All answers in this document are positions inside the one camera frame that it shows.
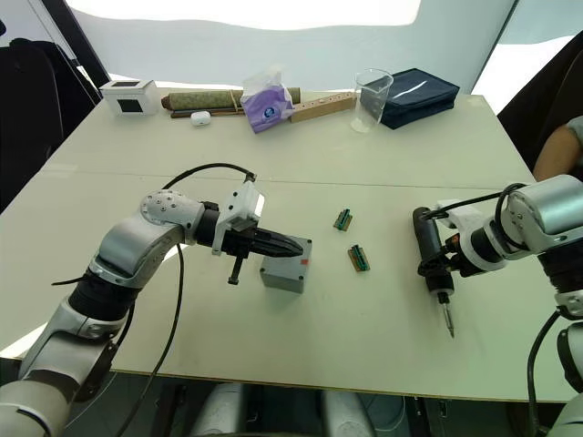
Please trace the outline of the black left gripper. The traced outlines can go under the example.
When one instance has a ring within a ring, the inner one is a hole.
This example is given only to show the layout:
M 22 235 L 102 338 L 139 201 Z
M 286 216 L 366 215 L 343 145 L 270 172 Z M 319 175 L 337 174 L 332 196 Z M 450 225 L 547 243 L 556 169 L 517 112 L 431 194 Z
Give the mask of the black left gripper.
M 239 284 L 243 261 L 249 257 L 252 246 L 256 254 L 271 258 L 294 258 L 303 254 L 302 246 L 289 236 L 253 225 L 245 230 L 228 230 L 222 241 L 222 252 L 235 258 L 230 285 Z

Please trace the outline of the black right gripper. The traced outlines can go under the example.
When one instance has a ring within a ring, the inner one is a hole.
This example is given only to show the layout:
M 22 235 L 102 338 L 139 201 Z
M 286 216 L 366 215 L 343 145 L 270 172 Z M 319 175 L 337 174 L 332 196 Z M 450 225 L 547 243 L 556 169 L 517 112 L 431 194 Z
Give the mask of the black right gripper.
M 417 273 L 422 277 L 437 277 L 457 271 L 463 278 L 476 274 L 476 266 L 470 262 L 461 248 L 460 237 L 452 236 L 445 241 L 445 248 L 452 257 L 446 255 L 434 255 L 422 259 L 417 267 Z

